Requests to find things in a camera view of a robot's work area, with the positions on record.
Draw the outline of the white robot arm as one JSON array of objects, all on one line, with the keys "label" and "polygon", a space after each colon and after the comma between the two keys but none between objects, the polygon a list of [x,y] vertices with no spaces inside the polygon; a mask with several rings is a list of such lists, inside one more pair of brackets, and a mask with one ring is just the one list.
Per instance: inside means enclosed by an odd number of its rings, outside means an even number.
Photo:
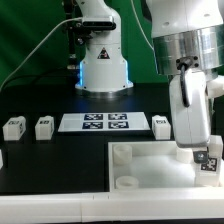
[{"label": "white robot arm", "polygon": [[[133,87],[121,53],[121,18],[104,0],[75,0],[82,16],[71,21],[76,42],[86,46],[75,88],[113,96]],[[211,138],[208,84],[224,65],[224,2],[221,0],[141,0],[152,23],[157,72],[169,76],[174,137],[193,150],[194,161],[209,158]]]}]

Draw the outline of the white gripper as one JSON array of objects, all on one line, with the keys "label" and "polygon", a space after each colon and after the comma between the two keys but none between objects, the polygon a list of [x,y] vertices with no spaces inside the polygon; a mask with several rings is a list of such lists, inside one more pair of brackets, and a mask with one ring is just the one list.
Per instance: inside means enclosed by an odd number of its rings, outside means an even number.
[{"label": "white gripper", "polygon": [[[224,76],[182,71],[169,84],[174,138],[180,148],[206,147],[211,135],[213,99],[224,95]],[[196,164],[208,162],[207,151],[193,151]]]}]

